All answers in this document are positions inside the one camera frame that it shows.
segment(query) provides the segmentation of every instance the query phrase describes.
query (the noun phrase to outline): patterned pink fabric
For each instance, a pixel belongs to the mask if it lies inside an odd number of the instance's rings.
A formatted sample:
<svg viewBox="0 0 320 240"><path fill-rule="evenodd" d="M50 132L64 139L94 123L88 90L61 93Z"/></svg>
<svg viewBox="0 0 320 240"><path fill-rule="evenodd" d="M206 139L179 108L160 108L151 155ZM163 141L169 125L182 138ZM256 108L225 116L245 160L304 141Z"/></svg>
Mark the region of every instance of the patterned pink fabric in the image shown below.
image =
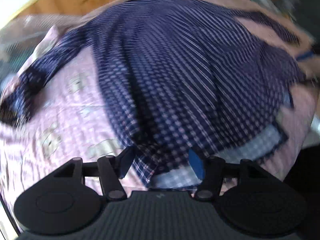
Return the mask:
<svg viewBox="0 0 320 240"><path fill-rule="evenodd" d="M239 3L238 0L223 1L233 6ZM266 40L270 39L267 27L263 29L251 21L242 23L249 30L259 30L261 38L264 35ZM82 50L37 95L36 113L22 130L15 131L0 124L0 190L9 209L12 210L16 198L24 190L71 158L81 157L84 162L90 162L121 152L104 111L96 71L91 48ZM315 97L304 87L293 87L292 96L295 109L283 108L281 121L289 140L263 164L263 168L279 179L284 179L294 164L316 107ZM128 194L133 189L145 190L133 169L121 183ZM101 194L97 179L86 179L86 185ZM233 185L224 184L222 191Z"/></svg>

